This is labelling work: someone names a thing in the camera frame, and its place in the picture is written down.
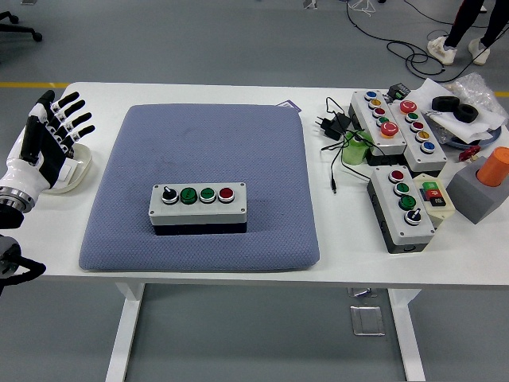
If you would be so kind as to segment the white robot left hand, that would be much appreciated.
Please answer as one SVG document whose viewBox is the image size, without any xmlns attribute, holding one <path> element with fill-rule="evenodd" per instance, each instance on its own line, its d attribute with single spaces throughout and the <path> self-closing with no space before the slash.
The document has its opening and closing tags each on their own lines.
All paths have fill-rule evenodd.
<svg viewBox="0 0 509 382">
<path fill-rule="evenodd" d="M 30 110 L 9 153 L 1 186 L 22 191 L 33 199 L 53 188 L 74 144 L 95 129 L 84 125 L 91 119 L 90 112 L 83 112 L 84 106 L 79 92 L 59 100 L 54 91 L 45 92 Z"/>
</svg>

